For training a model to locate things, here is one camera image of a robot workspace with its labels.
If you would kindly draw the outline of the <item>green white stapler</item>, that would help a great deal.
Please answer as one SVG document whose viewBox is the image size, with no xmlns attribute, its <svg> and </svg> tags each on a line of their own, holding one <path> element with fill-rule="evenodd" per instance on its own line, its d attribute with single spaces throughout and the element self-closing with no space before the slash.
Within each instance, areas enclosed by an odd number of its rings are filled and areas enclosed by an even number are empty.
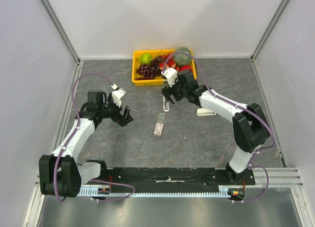
<svg viewBox="0 0 315 227">
<path fill-rule="evenodd" d="M 163 87 L 165 87 L 167 85 L 167 80 L 163 81 Z M 163 110 L 164 112 L 168 112 L 169 111 L 169 102 L 166 100 L 165 97 L 163 97 Z"/>
</svg>

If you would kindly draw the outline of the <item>red white staple box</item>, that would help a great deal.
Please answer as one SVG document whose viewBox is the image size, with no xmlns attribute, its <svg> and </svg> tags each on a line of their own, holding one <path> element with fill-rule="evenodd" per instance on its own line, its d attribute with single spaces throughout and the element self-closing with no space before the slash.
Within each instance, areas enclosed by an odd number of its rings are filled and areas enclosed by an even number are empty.
<svg viewBox="0 0 315 227">
<path fill-rule="evenodd" d="M 155 135 L 155 136 L 161 136 L 162 135 L 165 120 L 166 120 L 166 114 L 165 113 L 159 113 L 159 115 L 157 116 L 157 122 L 155 125 L 153 135 Z"/>
</svg>

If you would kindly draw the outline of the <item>white rectangular case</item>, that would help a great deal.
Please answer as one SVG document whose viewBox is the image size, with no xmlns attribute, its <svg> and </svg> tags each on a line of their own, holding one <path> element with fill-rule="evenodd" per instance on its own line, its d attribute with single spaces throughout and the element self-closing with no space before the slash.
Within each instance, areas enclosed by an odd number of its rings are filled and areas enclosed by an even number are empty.
<svg viewBox="0 0 315 227">
<path fill-rule="evenodd" d="M 199 108 L 197 109 L 196 114 L 197 116 L 214 116 L 216 115 L 216 112 L 210 109 L 206 109 L 206 108 Z"/>
</svg>

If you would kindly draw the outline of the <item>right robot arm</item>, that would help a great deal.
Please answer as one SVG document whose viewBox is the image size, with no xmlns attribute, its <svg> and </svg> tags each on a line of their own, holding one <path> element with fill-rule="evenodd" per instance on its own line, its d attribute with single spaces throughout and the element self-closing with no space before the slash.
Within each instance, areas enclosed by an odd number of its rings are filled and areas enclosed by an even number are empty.
<svg viewBox="0 0 315 227">
<path fill-rule="evenodd" d="M 168 68 L 161 74 L 166 80 L 161 93 L 170 104 L 186 98 L 189 103 L 212 110 L 232 124 L 237 148 L 226 165 L 225 178 L 230 184 L 238 184 L 254 153 L 269 137 L 274 137 L 260 105 L 238 103 L 207 85 L 199 85 L 189 69 L 177 72 Z"/>
</svg>

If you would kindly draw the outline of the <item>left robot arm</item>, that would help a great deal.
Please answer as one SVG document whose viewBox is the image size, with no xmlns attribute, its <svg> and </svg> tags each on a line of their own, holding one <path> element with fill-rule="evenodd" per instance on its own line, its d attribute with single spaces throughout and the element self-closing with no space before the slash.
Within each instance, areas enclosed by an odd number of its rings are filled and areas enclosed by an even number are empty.
<svg viewBox="0 0 315 227">
<path fill-rule="evenodd" d="M 133 121 L 130 108 L 122 106 L 124 89 L 110 94 L 89 91 L 74 124 L 62 143 L 50 154 L 39 159 L 39 184 L 43 195 L 78 196 L 81 186 L 91 180 L 104 184 L 109 180 L 105 161 L 88 160 L 83 165 L 77 159 L 88 138 L 104 119 L 111 119 L 124 127 Z"/>
</svg>

